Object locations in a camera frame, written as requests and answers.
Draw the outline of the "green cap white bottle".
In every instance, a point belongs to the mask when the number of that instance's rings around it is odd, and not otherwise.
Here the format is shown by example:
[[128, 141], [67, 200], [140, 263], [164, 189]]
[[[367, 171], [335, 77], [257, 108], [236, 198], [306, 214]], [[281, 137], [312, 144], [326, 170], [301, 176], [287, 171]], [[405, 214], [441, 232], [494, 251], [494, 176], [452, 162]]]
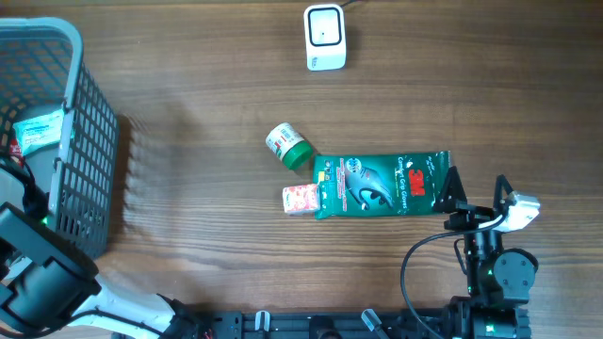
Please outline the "green cap white bottle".
[[274, 127], [265, 142], [289, 170], [297, 170], [314, 153], [311, 145], [288, 122], [282, 122]]

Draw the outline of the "teal white packet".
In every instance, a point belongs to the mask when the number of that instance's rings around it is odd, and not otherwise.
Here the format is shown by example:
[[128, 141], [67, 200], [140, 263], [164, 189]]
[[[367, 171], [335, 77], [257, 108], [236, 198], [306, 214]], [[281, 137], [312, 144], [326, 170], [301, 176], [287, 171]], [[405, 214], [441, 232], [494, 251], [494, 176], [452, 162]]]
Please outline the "teal white packet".
[[27, 157], [46, 146], [60, 142], [65, 113], [62, 109], [51, 113], [19, 121], [13, 124], [15, 138], [21, 154]]

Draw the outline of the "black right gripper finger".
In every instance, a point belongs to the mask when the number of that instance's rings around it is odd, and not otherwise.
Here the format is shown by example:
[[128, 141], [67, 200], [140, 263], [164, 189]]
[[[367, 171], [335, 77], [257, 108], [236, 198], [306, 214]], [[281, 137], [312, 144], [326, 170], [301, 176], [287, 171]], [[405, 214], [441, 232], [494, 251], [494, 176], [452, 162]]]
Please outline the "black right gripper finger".
[[433, 212], [459, 212], [466, 208], [467, 196], [456, 166], [450, 167], [442, 189], [434, 201]]
[[495, 183], [493, 209], [497, 212], [503, 212], [506, 204], [506, 197], [512, 192], [513, 188], [505, 175], [499, 174]]

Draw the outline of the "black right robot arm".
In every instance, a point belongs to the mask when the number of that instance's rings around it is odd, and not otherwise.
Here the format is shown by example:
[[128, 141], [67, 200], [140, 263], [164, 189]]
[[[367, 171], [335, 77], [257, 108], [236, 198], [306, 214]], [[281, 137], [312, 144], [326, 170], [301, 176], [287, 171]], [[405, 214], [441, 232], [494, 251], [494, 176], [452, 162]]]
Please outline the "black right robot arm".
[[445, 338], [529, 339], [528, 312], [539, 263], [526, 250], [505, 249], [502, 236], [524, 229], [539, 215], [537, 198], [513, 189], [500, 175], [491, 207], [472, 205], [454, 167], [450, 168], [433, 210], [449, 215], [445, 229], [463, 235], [456, 250], [467, 280], [466, 297], [444, 308]]

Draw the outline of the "red Nescafe sachet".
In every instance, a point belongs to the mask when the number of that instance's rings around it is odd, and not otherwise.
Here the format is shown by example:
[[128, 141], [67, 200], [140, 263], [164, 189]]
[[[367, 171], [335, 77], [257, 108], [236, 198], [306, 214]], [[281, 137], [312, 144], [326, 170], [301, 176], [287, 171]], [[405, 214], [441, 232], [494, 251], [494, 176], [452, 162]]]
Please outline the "red Nescafe sachet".
[[9, 143], [8, 153], [10, 156], [13, 156], [16, 158], [23, 157], [21, 147], [15, 138], [13, 138]]

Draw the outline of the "green 3M gloves packet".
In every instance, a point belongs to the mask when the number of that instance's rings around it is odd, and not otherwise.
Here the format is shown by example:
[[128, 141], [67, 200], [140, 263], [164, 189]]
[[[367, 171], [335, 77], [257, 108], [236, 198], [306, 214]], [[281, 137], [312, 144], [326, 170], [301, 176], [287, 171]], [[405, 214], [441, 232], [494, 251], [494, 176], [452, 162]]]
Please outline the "green 3M gloves packet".
[[450, 153], [319, 155], [315, 218], [427, 216], [450, 167]]

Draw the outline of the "orange white small box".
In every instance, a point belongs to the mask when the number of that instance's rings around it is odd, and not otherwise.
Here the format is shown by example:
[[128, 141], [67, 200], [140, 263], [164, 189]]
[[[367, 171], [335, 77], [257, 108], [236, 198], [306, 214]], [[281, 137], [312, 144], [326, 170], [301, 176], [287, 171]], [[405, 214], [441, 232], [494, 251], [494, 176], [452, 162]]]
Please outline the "orange white small box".
[[282, 198], [284, 211], [289, 215], [314, 213], [321, 208], [317, 184], [285, 187]]

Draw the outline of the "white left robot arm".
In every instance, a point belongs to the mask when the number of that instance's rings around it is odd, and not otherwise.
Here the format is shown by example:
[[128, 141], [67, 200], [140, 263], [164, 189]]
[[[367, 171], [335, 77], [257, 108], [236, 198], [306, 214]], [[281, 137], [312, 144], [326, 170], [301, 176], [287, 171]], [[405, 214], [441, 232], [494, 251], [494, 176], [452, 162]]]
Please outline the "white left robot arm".
[[91, 326], [116, 338], [200, 338], [204, 325], [176, 299], [138, 294], [105, 282], [80, 249], [50, 231], [47, 196], [28, 165], [10, 155], [1, 169], [24, 187], [22, 208], [1, 206], [1, 275], [8, 260], [21, 254], [29, 264], [1, 286], [1, 334], [42, 338], [65, 327]]

